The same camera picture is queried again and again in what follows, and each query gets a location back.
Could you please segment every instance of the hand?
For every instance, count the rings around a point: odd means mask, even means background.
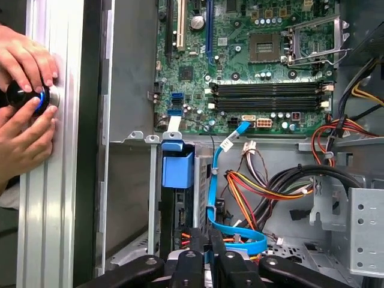
[[[22,132],[39,102],[31,99],[16,114],[10,106],[0,109],[0,183],[39,166],[52,153],[57,107],[50,106]]]
[[[14,79],[25,92],[53,85],[58,69],[54,58],[40,44],[28,37],[0,26],[0,90],[5,92]]]

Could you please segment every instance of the black wire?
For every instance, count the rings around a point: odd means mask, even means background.
[[[360,113],[359,115],[350,117],[349,119],[356,122],[357,120],[360,120],[361,118],[366,117],[367,115],[375,112],[376,110],[379,110],[381,107],[384,107],[384,106],[382,106],[381,104],[378,104],[378,105],[373,106],[372,108],[369,108],[368,110]]]

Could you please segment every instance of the black ram slot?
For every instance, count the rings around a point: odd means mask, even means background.
[[[256,97],[256,96],[314,96],[321,95],[318,83],[274,83],[249,85],[215,85],[216,97]]]
[[[168,66],[170,66],[170,62],[172,60],[172,37],[173,37],[173,0],[167,0],[165,57],[167,58]]]
[[[270,97],[270,98],[217,98],[218,111],[315,111],[320,108],[320,97]]]

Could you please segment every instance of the chip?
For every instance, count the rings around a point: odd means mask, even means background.
[[[279,62],[280,34],[251,34],[250,62]]]
[[[192,81],[193,80],[193,66],[180,66],[180,68],[179,68],[179,80],[180,81]]]

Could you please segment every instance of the ram slot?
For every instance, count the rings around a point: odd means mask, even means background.
[[[209,64],[213,65],[213,38],[214,38],[214,0],[207,0],[206,4],[206,32],[205,32],[205,52]]]
[[[218,97],[255,97],[255,96],[313,96],[322,94],[318,83],[273,83],[246,85],[217,85],[212,88]]]
[[[217,98],[219,111],[315,111],[320,109],[321,97]]]
[[[187,38],[187,0],[178,1],[178,30],[176,46],[179,51],[185,51],[185,41]]]
[[[173,0],[167,0],[167,22],[166,22],[166,43],[165,57],[167,65],[170,66],[172,60],[172,35],[173,35]]]

